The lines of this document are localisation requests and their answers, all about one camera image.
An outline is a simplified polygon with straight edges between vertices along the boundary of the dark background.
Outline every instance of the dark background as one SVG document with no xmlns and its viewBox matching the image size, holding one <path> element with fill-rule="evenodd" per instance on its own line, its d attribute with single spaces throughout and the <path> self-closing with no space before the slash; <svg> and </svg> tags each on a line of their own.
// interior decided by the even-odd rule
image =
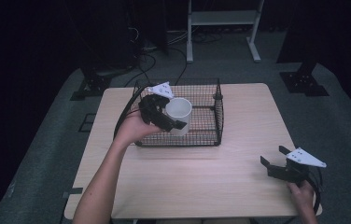
<svg viewBox="0 0 351 224">
<path fill-rule="evenodd" d="M 187 1 L 126 1 L 126 5 L 92 1 L 89 7 L 87 2 L 0 0 L 0 201 L 58 90 L 73 71 L 83 63 L 135 65 L 139 52 L 130 44 L 128 24 L 164 48 L 164 27 L 186 28 Z M 194 1 L 194 8 L 246 9 L 255 7 L 254 2 L 206 4 L 201 0 Z M 162 10 L 153 9 L 163 4 Z M 290 0 L 265 1 L 260 29 L 289 28 L 279 62 L 301 62 L 307 52 L 305 43 L 313 43 L 319 62 L 337 76 L 351 97 L 351 2 L 301 0 L 296 6 Z M 157 18 L 165 19 L 154 29 L 149 21 Z"/>
</svg>

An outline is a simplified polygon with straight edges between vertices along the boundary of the human arm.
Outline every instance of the human arm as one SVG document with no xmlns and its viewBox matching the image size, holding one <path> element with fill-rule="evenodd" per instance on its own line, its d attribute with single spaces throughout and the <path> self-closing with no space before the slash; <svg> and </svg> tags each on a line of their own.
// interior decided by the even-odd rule
<svg viewBox="0 0 351 224">
<path fill-rule="evenodd" d="M 111 218 L 120 165 L 127 147 L 160 129 L 142 121 L 139 111 L 131 113 L 120 125 L 102 164 L 85 189 L 73 223 L 105 223 Z"/>
<path fill-rule="evenodd" d="M 295 203 L 302 223 L 318 223 L 313 209 L 313 197 L 315 194 L 313 187 L 306 180 L 301 182 L 300 187 L 294 183 L 287 183 L 287 187 L 292 193 L 292 201 Z"/>
</svg>

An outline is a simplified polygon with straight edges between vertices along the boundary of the gray carpet floor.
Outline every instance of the gray carpet floor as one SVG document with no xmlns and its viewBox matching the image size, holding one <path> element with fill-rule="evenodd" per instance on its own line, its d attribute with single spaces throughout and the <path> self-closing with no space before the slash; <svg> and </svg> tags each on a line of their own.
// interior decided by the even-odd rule
<svg viewBox="0 0 351 224">
<path fill-rule="evenodd" d="M 246 44 L 247 33 L 224 34 L 210 44 L 194 44 L 194 62 L 183 78 L 219 77 L 221 83 L 265 83 L 295 145 L 303 147 L 328 165 L 323 170 L 323 213 L 320 223 L 351 223 L 351 100 L 336 76 L 318 65 L 313 75 L 330 96 L 306 97 L 289 93 L 280 72 L 296 71 L 299 63 L 275 63 L 286 33 L 258 32 L 256 44 L 261 62 L 254 63 Z M 184 43 L 172 48 L 185 52 Z M 147 71 L 149 78 L 176 78 L 185 66 L 184 56 L 169 49 L 149 53 L 156 59 Z M 142 57 L 141 67 L 149 68 L 150 57 Z M 110 88 L 123 87 L 136 74 L 115 77 Z M 70 223 L 63 218 L 63 194 L 73 185 L 89 133 L 78 131 L 88 113 L 95 113 L 100 97 L 70 101 L 83 79 L 80 70 L 70 74 L 54 100 L 33 143 L 0 203 L 0 223 Z M 257 218 L 261 224 L 283 223 L 287 218 Z M 292 223 L 301 223 L 295 219 Z"/>
</svg>

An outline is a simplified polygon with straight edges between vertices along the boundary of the hand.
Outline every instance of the hand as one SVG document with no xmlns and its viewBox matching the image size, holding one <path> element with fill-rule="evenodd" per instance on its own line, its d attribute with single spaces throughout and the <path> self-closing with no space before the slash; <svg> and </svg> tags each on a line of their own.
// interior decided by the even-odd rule
<svg viewBox="0 0 351 224">
<path fill-rule="evenodd" d="M 131 112 L 119 127 L 113 144 L 127 147 L 133 142 L 141 140 L 147 135 L 157 133 L 161 129 L 155 125 L 146 124 L 141 119 L 140 111 Z"/>
<path fill-rule="evenodd" d="M 292 201 L 301 216 L 302 223 L 317 223 L 313 210 L 313 197 L 315 195 L 313 187 L 306 180 L 301 182 L 300 187 L 294 183 L 287 183 L 287 187 L 292 193 Z"/>
</svg>

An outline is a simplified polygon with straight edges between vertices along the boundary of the white shelf frame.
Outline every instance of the white shelf frame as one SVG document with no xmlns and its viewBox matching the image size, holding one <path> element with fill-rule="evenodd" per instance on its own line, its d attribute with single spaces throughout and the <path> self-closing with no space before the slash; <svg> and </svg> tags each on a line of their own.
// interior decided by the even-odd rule
<svg viewBox="0 0 351 224">
<path fill-rule="evenodd" d="M 187 62 L 193 63 L 192 26 L 194 25 L 240 25 L 252 24 L 251 36 L 246 38 L 255 63 L 260 62 L 260 55 L 255 46 L 255 37 L 260 24 L 264 0 L 260 0 L 257 10 L 237 11 L 192 11 L 192 0 L 188 6 L 188 40 L 187 40 Z"/>
</svg>

